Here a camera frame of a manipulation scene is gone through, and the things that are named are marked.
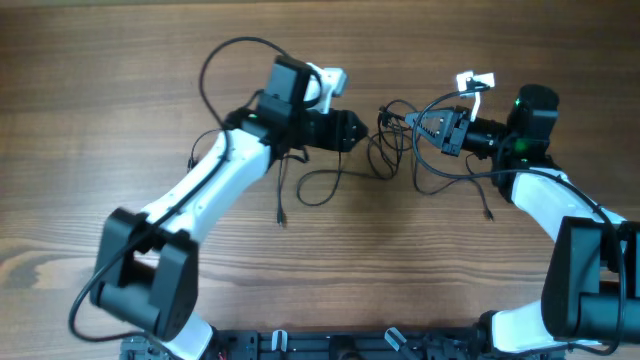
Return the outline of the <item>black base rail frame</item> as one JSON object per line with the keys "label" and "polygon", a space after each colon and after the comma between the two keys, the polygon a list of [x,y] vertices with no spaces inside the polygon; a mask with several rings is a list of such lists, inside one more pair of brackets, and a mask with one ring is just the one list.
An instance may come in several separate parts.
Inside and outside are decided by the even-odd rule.
{"label": "black base rail frame", "polygon": [[384,332],[216,331],[205,359],[494,359],[476,328]]}

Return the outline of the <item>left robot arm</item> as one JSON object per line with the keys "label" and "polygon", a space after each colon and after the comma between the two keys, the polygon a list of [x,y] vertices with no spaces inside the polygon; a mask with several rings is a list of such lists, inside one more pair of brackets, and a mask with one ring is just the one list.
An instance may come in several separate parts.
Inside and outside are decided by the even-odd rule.
{"label": "left robot arm", "polygon": [[107,218],[91,303],[139,328],[175,359],[203,358],[214,329],[194,312],[201,244],[290,150],[344,153],[366,136],[354,112],[331,106],[347,81],[341,68],[278,56],[256,107],[229,113],[214,146],[174,188],[138,213],[119,208]]}

